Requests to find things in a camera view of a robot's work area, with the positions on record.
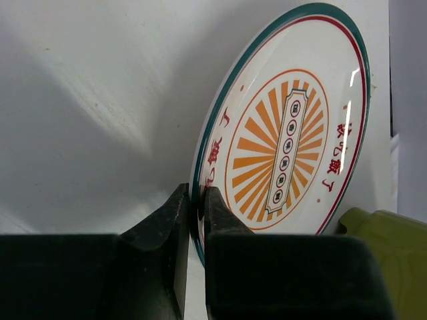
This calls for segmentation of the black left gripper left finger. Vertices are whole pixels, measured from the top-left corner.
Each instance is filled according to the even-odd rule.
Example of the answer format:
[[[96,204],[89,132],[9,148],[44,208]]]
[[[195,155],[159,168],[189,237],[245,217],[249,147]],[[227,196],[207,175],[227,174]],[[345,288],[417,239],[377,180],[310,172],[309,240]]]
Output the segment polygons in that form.
[[[2,235],[2,319],[183,319],[188,185],[122,234]]]

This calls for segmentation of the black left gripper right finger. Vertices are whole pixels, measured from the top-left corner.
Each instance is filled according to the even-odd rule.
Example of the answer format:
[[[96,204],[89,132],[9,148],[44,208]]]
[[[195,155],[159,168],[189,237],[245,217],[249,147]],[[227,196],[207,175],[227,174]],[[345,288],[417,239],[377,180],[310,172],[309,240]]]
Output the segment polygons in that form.
[[[204,196],[210,319],[394,319],[379,266],[346,235],[258,235],[210,187]]]

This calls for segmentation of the white plate with orange sunburst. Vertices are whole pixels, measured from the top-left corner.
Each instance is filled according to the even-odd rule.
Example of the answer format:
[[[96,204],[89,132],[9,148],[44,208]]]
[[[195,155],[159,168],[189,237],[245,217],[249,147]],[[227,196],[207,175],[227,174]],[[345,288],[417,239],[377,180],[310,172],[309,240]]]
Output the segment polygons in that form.
[[[250,231],[324,233],[360,156],[370,85],[363,36],[335,5],[300,5],[250,41],[197,143],[190,230],[200,260],[210,187]]]

